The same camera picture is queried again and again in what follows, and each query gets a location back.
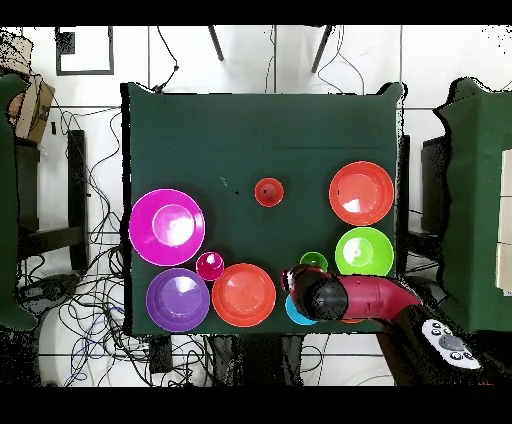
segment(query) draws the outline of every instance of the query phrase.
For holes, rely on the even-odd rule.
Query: dark green table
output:
[[[308,250],[323,252],[330,269],[337,271],[334,249],[351,227],[331,210],[329,183],[341,167],[358,160],[379,164],[395,179],[400,84],[367,96],[153,94],[133,83],[122,84],[121,93],[124,241],[131,205],[139,197],[158,188],[182,190],[202,208],[206,236],[198,254],[181,266],[194,270],[199,254],[215,250],[226,266],[247,262],[262,267],[276,285],[276,306],[261,324],[232,327],[211,307],[191,333],[379,331],[372,321],[294,324],[284,309],[279,274]],[[256,182],[267,176],[279,179],[285,189],[274,208],[264,208],[254,198]],[[394,211],[374,227],[394,244]],[[165,268],[130,251],[128,328],[136,335],[164,334],[146,312],[145,295]]]

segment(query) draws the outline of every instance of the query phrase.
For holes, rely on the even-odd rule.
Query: green cup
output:
[[[318,252],[306,252],[299,261],[302,265],[311,265],[320,268],[323,272],[327,271],[329,264],[325,256]]]
[[[386,235],[372,227],[357,227],[338,241],[336,265],[344,275],[385,277],[393,266],[393,246]]]

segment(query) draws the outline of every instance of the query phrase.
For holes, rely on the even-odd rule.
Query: magenta plate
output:
[[[175,266],[194,256],[204,239],[204,216],[188,194],[150,191],[132,209],[128,229],[139,256],[159,266]]]

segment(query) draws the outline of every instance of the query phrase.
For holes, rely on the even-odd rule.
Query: orange plate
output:
[[[231,265],[213,283],[212,302],[228,324],[252,327],[274,309],[276,288],[270,276],[256,265]]]
[[[355,226],[372,225],[393,205],[393,181],[372,162],[353,162],[341,168],[331,181],[329,202],[340,219]]]

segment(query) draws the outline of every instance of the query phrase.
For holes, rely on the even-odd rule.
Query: floor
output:
[[[174,61],[168,54],[156,27],[113,27],[114,75],[56,76],[55,34],[53,28],[9,28],[21,33],[34,43],[32,69],[56,88],[49,121],[57,125],[57,134],[47,128],[41,143],[39,166],[39,217],[41,229],[67,225],[67,170],[66,137],[59,130],[66,129],[61,122],[61,110],[72,129],[79,125],[86,133],[89,165],[117,152],[98,165],[94,177],[109,198],[113,211],[122,215],[121,154],[116,138],[121,134],[119,84],[134,81],[153,87],[164,82]],[[76,27],[77,60],[63,60],[66,69],[86,69],[94,58],[105,54],[107,47],[99,34],[105,27]],[[217,26],[224,62],[217,59],[207,27],[161,27],[161,32],[179,63],[165,92],[231,92],[263,93],[268,74],[268,90],[273,91],[273,45],[271,26]],[[404,131],[411,136],[410,209],[421,212],[422,141],[444,134],[441,122],[432,109],[443,104],[450,83],[463,76],[474,76],[493,90],[507,88],[512,80],[512,29],[510,26],[338,26],[330,36],[320,62],[321,69],[335,56],[337,41],[343,34],[340,55],[321,73],[324,80],[344,92],[376,93],[387,82],[403,82],[407,86],[404,100]],[[336,89],[311,73],[311,65],[323,28],[306,26],[279,26],[277,37],[277,93],[330,93]],[[364,78],[364,84],[358,75]],[[91,231],[101,221],[99,198],[89,198]],[[410,213],[410,227],[420,229],[420,214]],[[103,246],[119,242],[112,228],[104,228]],[[98,243],[91,244],[91,255],[103,250]],[[34,275],[52,275],[70,271],[67,249],[45,255],[46,262]],[[27,262],[28,269],[39,263],[38,258]],[[410,258],[409,267],[419,265],[418,258]],[[108,273],[107,261],[99,262],[91,274]],[[113,288],[112,296],[122,301],[122,290]],[[71,364],[83,359],[83,330],[74,317],[78,314],[82,328],[96,329],[102,324],[98,317],[89,316],[86,308],[53,310],[46,318],[40,341],[40,367],[44,381],[63,385],[72,374]],[[393,378],[382,356],[374,335],[310,334],[303,350],[302,377],[306,385],[393,385]],[[180,345],[185,336],[173,337]],[[324,351],[324,362],[319,364],[318,351]],[[175,363],[184,361],[188,347],[177,349]],[[144,366],[137,365],[140,373]],[[192,366],[193,383],[202,382],[204,371]],[[85,373],[72,386],[146,386],[129,360],[115,362],[101,348],[90,355]],[[169,381],[172,376],[154,375],[153,381]]]

